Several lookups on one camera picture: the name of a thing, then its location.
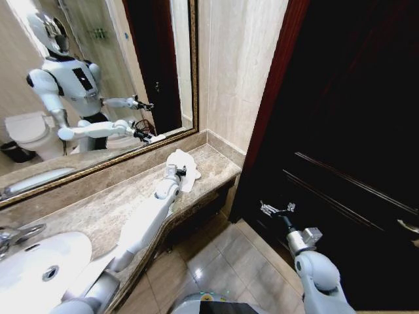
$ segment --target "mirror frame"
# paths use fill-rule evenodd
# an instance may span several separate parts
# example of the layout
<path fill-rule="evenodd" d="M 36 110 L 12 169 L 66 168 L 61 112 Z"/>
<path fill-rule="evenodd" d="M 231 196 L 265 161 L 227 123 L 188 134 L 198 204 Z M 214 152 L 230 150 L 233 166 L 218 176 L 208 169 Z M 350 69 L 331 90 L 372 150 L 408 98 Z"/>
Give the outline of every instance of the mirror frame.
<path fill-rule="evenodd" d="M 32 188 L 31 190 L 27 190 L 22 192 L 21 194 L 17 194 L 12 196 L 6 200 L 0 201 L 0 209 L 4 209 L 8 206 L 14 205 L 15 203 L 27 200 L 28 198 L 32 198 L 38 196 L 39 194 L 48 192 L 60 186 L 63 186 L 67 183 L 76 181 L 77 179 L 81 179 L 86 177 L 90 174 L 95 172 L 101 171 L 105 168 L 111 167 L 113 165 L 119 164 L 121 162 L 125 162 L 131 158 L 138 157 L 146 152 L 150 152 L 154 149 L 158 149 L 163 147 L 164 145 L 176 142 L 180 139 L 188 137 L 192 134 L 198 133 L 199 125 L 198 125 L 198 94 L 199 94 L 199 85 L 198 85 L 198 0 L 188 0 L 189 6 L 189 29 L 190 29 L 190 48 L 191 48 L 191 81 L 192 81 L 192 113 L 193 113 L 193 127 L 192 129 L 181 131 L 177 134 L 173 134 L 159 142 L 155 142 L 150 145 L 142 146 L 139 148 L 133 148 L 128 152 L 125 152 L 121 155 L 112 157 L 109 160 L 104 162 L 100 162 L 96 165 L 92 165 L 89 168 L 80 170 L 75 173 L 71 173 L 66 175 L 65 177 L 61 177 L 59 179 L 50 181 L 44 185 L 37 186 Z"/>

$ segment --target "mirror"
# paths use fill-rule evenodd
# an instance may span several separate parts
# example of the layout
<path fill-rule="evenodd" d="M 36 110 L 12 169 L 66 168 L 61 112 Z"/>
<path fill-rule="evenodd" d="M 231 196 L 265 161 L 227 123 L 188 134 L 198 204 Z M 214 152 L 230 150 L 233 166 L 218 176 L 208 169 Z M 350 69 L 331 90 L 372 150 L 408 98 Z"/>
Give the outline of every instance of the mirror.
<path fill-rule="evenodd" d="M 1 201 L 198 131 L 194 1 L 0 6 Z"/>

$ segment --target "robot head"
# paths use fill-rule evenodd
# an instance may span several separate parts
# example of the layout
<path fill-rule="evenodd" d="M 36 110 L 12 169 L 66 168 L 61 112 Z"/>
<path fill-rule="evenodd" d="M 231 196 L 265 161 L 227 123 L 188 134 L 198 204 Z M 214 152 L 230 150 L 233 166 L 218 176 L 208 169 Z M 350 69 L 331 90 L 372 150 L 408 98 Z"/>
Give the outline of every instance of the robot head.
<path fill-rule="evenodd" d="M 55 54 L 68 56 L 68 37 L 59 19 L 42 12 L 34 12 L 28 14 L 27 20 L 33 33 L 44 46 Z"/>

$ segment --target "dark wooden door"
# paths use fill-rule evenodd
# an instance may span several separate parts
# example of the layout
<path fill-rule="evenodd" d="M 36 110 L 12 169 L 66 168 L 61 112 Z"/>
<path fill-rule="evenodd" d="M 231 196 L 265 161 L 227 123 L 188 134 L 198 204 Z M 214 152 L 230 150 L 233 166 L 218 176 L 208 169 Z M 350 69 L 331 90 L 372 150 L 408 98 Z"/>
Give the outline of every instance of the dark wooden door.
<path fill-rule="evenodd" d="M 285 244 L 259 200 L 295 202 L 356 309 L 419 309 L 418 71 L 419 2 L 312 1 L 234 203 Z"/>
<path fill-rule="evenodd" d="M 180 128 L 170 0 L 124 0 L 124 6 L 147 96 L 155 105 L 156 132 L 161 134 Z"/>

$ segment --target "marble countertop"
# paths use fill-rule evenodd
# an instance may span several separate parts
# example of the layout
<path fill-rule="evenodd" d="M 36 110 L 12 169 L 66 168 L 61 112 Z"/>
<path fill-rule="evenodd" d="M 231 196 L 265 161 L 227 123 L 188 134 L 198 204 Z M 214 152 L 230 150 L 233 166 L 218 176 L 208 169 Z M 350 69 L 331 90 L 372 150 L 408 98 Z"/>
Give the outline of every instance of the marble countertop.
<path fill-rule="evenodd" d="M 130 281 L 134 279 L 133 277 L 139 275 L 141 266 L 146 264 L 144 260 L 150 259 L 151 251 L 155 249 L 153 246 L 161 240 L 161 237 L 164 237 L 161 229 L 175 224 L 175 221 L 181 220 L 179 217 L 188 215 L 188 211 L 192 210 L 197 203 L 211 195 L 219 187 L 233 180 L 241 171 L 236 164 L 208 144 L 195 148 L 189 153 L 194 157 L 202 176 L 195 181 L 190 193 L 180 193 L 173 205 L 173 214 L 165 220 L 150 247 L 139 252 L 128 268 L 116 274 L 120 279 L 120 290 L 118 292 L 120 295 L 116 296 L 116 300 L 119 300 L 122 297 L 121 294 L 128 290 L 128 287 L 125 286 L 129 286 Z M 28 240 L 25 246 L 54 234 L 80 231 L 86 234 L 92 242 L 92 258 L 106 253 L 116 245 L 122 225 L 132 211 L 151 195 L 157 182 L 163 178 L 164 170 L 165 165 L 160 164 L 46 217 L 33 221 L 28 226 L 44 223 L 46 229 L 38 236 Z"/>

